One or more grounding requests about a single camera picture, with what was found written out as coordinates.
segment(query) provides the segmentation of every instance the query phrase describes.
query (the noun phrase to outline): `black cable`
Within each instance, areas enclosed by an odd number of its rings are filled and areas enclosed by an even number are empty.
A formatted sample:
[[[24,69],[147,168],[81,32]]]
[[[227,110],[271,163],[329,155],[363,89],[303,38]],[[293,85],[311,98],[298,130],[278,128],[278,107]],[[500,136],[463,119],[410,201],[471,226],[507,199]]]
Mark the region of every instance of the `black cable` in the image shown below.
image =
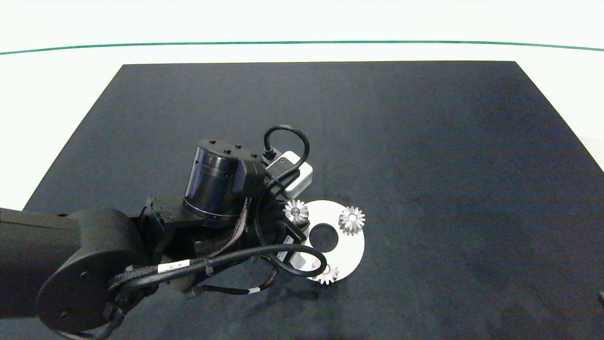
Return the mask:
[[[260,228],[260,203],[263,201],[266,193],[270,192],[271,188],[273,186],[275,186],[275,184],[277,184],[278,181],[293,174],[304,162],[306,162],[306,159],[308,158],[308,155],[310,153],[310,143],[309,143],[306,135],[302,131],[294,129],[293,127],[291,127],[289,125],[275,125],[275,126],[270,127],[265,132],[264,144],[265,144],[265,149],[267,151],[272,152],[272,146],[271,146],[271,141],[270,141],[271,134],[278,130],[289,131],[289,132],[294,133],[296,136],[298,136],[300,138],[300,140],[302,141],[302,143],[304,143],[304,152],[302,153],[302,156],[296,162],[296,164],[294,164],[288,170],[285,170],[284,172],[282,172],[280,175],[271,179],[271,181],[269,181],[265,185],[265,187],[262,189],[262,191],[260,193],[259,198],[256,201],[256,204],[253,209],[252,219],[254,220],[254,230],[256,232],[256,237],[258,238],[258,241],[260,242],[260,244],[262,246],[267,245],[267,242],[262,233],[262,229]],[[274,199],[281,192],[283,192],[283,188],[278,190],[277,193],[271,197],[271,200]],[[291,265],[282,262],[281,260],[279,260],[277,258],[277,256],[274,253],[269,253],[269,254],[267,254],[267,256],[271,259],[272,263],[275,264],[277,267],[279,267],[291,274],[298,275],[298,276],[305,276],[305,277],[317,276],[317,275],[323,273],[323,271],[325,270],[325,268],[327,266],[327,262],[323,262],[323,260],[321,260],[321,264],[320,264],[319,268],[317,268],[315,270],[304,271],[304,270],[298,270],[296,268],[293,268]]]
[[[272,265],[272,271],[271,271],[271,274],[269,275],[269,277],[264,282],[262,282],[262,284],[259,285],[258,287],[253,287],[250,289],[240,289],[240,288],[227,288],[227,287],[203,285],[202,289],[204,290],[204,292],[219,292],[219,293],[232,294],[232,295],[247,295],[247,294],[252,294],[252,293],[256,293],[256,292],[261,292],[262,290],[265,290],[268,287],[270,287],[272,285],[272,283],[275,281],[277,275],[279,274],[279,268],[277,266],[272,264],[270,262],[270,260],[268,260],[267,258],[263,257],[263,259]]]
[[[327,260],[325,256],[320,251],[303,246],[301,244],[271,244],[268,246],[247,248],[242,250],[237,250],[232,253],[227,253],[223,255],[218,255],[214,258],[206,258],[204,261],[196,264],[191,264],[190,266],[169,270],[167,272],[151,274],[147,276],[143,276],[141,278],[135,278],[130,280],[126,284],[122,286],[118,295],[117,301],[120,306],[129,305],[130,296],[145,287],[154,286],[160,283],[164,283],[166,281],[174,280],[177,278],[181,278],[183,276],[195,275],[199,272],[205,271],[208,268],[220,266],[221,264],[232,263],[238,260],[243,260],[250,258],[255,255],[264,255],[276,252],[304,252],[313,255],[321,261],[322,266],[319,268],[320,271],[318,273],[322,273],[325,270]]]

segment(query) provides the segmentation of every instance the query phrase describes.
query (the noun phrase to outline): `white background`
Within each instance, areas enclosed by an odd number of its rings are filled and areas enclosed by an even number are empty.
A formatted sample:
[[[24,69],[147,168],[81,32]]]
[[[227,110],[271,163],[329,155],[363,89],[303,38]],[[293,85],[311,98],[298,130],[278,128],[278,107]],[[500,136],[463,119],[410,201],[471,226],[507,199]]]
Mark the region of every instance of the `white background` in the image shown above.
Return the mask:
[[[450,40],[604,48],[604,2],[2,1],[0,52],[203,41]],[[604,166],[604,51],[468,44],[103,47],[0,55],[0,206],[22,209],[123,64],[514,60]]]

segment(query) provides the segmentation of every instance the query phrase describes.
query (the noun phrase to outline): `green line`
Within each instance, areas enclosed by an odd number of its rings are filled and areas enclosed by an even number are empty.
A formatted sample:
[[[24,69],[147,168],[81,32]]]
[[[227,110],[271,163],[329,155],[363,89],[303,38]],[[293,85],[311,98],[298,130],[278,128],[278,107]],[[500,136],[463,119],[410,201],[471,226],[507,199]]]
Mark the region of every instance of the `green line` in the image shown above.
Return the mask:
[[[129,44],[76,45],[76,46],[37,48],[34,50],[0,52],[0,55],[29,53],[29,52],[56,51],[56,50],[71,50],[74,48],[95,48],[95,47],[174,46],[174,45],[295,45],[295,44],[477,44],[477,45],[512,45],[512,46],[566,48],[566,49],[570,49],[570,50],[586,50],[586,51],[604,52],[604,48],[550,45],[550,44],[531,44],[528,42],[453,41],[453,40],[344,40],[344,41],[135,42],[135,43],[129,43]]]

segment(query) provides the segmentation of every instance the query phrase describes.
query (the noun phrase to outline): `bevel gear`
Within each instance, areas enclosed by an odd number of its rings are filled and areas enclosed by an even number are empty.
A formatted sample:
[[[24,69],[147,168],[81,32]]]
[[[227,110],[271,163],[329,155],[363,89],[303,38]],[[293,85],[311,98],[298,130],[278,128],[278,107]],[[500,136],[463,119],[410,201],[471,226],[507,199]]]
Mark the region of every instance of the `bevel gear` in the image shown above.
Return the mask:
[[[363,211],[354,206],[349,206],[344,208],[340,214],[340,229],[348,235],[354,235],[357,234],[359,230],[363,229],[363,226],[365,225],[364,221],[365,214],[363,214]]]
[[[312,268],[313,269],[318,268],[320,265],[321,265],[321,261],[316,260],[312,264]],[[321,273],[317,276],[313,276],[312,279],[320,284],[329,285],[330,283],[334,283],[338,279],[338,274],[339,274],[338,266],[331,268],[328,264],[327,267],[325,267],[325,270],[323,271],[323,273]]]
[[[285,212],[285,217],[293,223],[306,222],[308,219],[308,207],[300,200],[288,201],[283,212]]]

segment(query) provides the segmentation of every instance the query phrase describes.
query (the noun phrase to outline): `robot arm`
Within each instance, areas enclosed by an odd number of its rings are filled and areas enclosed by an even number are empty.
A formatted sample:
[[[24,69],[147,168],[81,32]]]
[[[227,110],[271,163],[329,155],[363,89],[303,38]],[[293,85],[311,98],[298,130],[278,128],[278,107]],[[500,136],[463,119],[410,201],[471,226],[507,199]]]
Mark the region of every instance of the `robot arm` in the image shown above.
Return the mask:
[[[278,130],[303,141],[301,157],[270,145]],[[264,142],[262,157],[240,145],[200,140],[184,197],[150,197],[138,217],[109,208],[60,216],[1,209],[0,317],[37,315],[66,338],[106,339],[164,282],[187,296],[246,294],[269,287],[279,269],[324,273],[326,257],[308,246],[304,233],[307,211],[291,202],[284,209],[311,181],[308,139],[277,125]],[[312,267],[289,263],[302,253],[314,258]],[[258,287],[201,284],[257,255],[274,267]],[[83,333],[106,324],[97,335]]]

